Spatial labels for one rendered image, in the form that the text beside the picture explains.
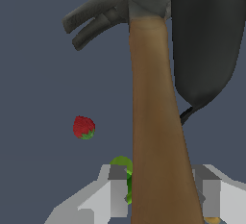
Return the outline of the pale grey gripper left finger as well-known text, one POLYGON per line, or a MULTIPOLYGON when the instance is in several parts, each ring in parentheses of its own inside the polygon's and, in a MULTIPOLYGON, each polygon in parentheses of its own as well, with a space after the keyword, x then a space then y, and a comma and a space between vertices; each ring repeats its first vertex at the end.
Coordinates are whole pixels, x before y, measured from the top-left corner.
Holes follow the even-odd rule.
POLYGON ((57 205, 44 224, 108 224, 128 215, 124 165, 103 164, 98 179, 57 205))

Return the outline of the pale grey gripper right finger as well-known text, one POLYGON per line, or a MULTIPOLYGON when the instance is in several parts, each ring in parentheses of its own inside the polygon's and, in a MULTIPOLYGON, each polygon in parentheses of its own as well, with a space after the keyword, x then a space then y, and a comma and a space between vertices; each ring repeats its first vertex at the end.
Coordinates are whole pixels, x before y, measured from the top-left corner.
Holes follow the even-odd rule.
POLYGON ((232 180, 211 164, 193 164, 192 173, 204 217, 246 224, 246 183, 232 180))

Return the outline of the small yellow object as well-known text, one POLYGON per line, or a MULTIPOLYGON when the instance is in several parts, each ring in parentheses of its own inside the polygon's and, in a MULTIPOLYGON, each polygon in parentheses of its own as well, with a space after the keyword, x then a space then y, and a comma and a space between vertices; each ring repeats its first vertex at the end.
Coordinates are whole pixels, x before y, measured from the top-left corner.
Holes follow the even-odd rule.
POLYGON ((204 217, 204 220, 208 224, 220 224, 221 218, 220 217, 204 217))

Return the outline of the green pear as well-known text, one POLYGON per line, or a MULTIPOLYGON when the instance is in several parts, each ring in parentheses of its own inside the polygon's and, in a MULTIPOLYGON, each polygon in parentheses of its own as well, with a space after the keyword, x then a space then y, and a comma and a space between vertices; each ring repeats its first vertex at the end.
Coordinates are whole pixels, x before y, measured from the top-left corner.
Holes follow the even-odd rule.
POLYGON ((132 204, 132 175, 133 175, 133 162, 124 156, 118 156, 111 161, 111 164, 124 165, 127 172, 127 187, 128 194, 126 196, 126 201, 129 205, 132 204))

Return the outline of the red strawberry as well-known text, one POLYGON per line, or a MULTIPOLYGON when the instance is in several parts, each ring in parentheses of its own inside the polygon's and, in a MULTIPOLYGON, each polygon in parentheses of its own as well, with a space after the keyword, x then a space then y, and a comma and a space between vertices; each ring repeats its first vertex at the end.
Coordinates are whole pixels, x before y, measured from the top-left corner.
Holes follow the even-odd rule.
POLYGON ((95 124, 87 117, 77 116, 73 124, 73 133, 80 139, 91 139, 94 136, 95 124))

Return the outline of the wooden handled claw hammer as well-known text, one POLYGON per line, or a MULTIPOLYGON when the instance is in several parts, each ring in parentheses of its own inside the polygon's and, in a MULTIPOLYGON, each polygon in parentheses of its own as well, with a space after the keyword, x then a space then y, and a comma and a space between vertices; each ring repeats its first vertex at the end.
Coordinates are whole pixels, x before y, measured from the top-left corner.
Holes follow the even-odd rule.
POLYGON ((89 0, 66 15, 67 33, 91 22, 72 43, 83 49, 101 32, 129 24, 133 71, 131 224, 204 224, 170 69, 171 0, 89 0))

